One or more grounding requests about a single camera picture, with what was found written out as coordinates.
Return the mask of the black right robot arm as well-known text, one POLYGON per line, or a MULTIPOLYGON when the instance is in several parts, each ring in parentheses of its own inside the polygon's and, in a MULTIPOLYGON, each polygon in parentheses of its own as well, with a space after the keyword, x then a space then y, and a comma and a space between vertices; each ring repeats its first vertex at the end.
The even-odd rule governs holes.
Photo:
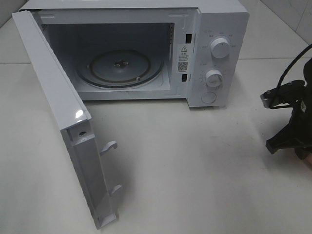
POLYGON ((267 109, 279 104, 289 104, 292 115, 289 123, 266 141, 271 154, 280 149, 294 149, 303 160, 312 153, 312 61, 303 68, 305 80, 294 80, 264 92, 260 97, 267 109))

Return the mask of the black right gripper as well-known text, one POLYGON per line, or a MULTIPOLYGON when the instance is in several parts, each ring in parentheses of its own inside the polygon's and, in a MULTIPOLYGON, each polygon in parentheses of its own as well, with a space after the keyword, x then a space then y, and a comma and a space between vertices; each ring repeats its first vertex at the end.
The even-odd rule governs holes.
POLYGON ((312 85, 304 81, 295 80, 287 85, 295 89, 295 96, 291 97, 293 107, 289 124, 275 136, 266 141, 266 148, 271 154, 280 149, 294 149, 300 160, 304 160, 312 153, 312 85))

